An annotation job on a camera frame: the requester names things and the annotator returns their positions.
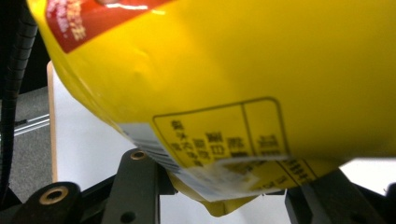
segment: nutrition label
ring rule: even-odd
[[[185,167],[289,155],[280,106],[273,98],[156,116],[154,123]]]

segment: gray carpet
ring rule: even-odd
[[[20,95],[16,120],[34,119],[48,113],[47,88]],[[16,136],[10,188],[25,202],[36,190],[50,183],[50,126]]]

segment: yellow snack package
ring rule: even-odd
[[[394,1],[28,4],[72,95],[214,216],[396,155]]]

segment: black cable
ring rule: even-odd
[[[1,108],[0,204],[3,204],[6,197],[11,173],[17,99],[36,34],[35,20],[27,6],[23,4],[15,43],[7,67]]]

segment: red label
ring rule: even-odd
[[[170,1],[120,0],[101,5],[95,0],[48,0],[46,18],[59,45],[68,53],[114,26]]]

